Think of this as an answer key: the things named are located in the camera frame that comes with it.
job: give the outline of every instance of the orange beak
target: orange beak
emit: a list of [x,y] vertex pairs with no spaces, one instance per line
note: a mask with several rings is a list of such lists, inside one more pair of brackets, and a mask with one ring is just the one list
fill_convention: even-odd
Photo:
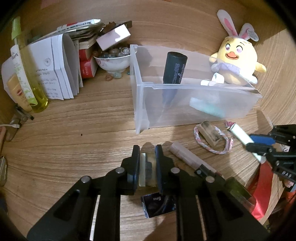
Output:
[[233,51],[231,51],[230,53],[226,53],[225,56],[226,56],[226,58],[232,59],[232,60],[239,58],[239,56],[236,55]]

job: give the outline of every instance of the light blue object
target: light blue object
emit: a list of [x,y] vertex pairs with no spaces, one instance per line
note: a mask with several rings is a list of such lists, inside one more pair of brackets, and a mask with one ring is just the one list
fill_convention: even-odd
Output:
[[114,79],[120,79],[122,77],[122,74],[120,72],[116,72],[113,74]]
[[192,97],[190,99],[189,106],[196,109],[196,110],[202,111],[204,113],[207,113],[207,114],[210,114],[213,116],[217,116],[222,119],[225,118],[225,114],[220,108],[218,108],[217,106],[210,104],[204,100],[200,100],[200,99],[196,99],[196,98]]
[[213,72],[218,72],[219,70],[229,70],[235,74],[239,74],[240,68],[229,63],[217,63],[212,65],[212,71]]

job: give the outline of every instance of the plush toy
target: plush toy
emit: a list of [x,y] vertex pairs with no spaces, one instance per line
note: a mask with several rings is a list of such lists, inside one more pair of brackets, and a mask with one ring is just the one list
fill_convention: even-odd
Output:
[[257,62],[257,53],[253,45],[248,41],[258,41],[259,38],[251,24],[245,23],[237,34],[232,19],[228,12],[219,10],[217,16],[229,36],[224,39],[217,53],[210,57],[212,71],[217,74],[217,82],[224,80],[229,84],[246,85],[257,84],[257,78],[253,76],[254,71],[266,72],[266,67]]

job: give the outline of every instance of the plush toy eye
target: plush toy eye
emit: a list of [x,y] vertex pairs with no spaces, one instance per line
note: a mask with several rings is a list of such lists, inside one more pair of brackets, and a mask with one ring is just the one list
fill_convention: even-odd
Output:
[[237,52],[241,53],[242,52],[242,46],[237,46]]
[[225,48],[228,51],[230,49],[230,44],[226,44]]

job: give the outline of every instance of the green bottle cap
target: green bottle cap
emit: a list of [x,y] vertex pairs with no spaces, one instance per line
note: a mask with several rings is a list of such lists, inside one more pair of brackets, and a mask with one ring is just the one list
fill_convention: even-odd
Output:
[[16,17],[12,21],[12,32],[11,32],[11,39],[14,40],[17,36],[22,33],[20,29],[20,17]]

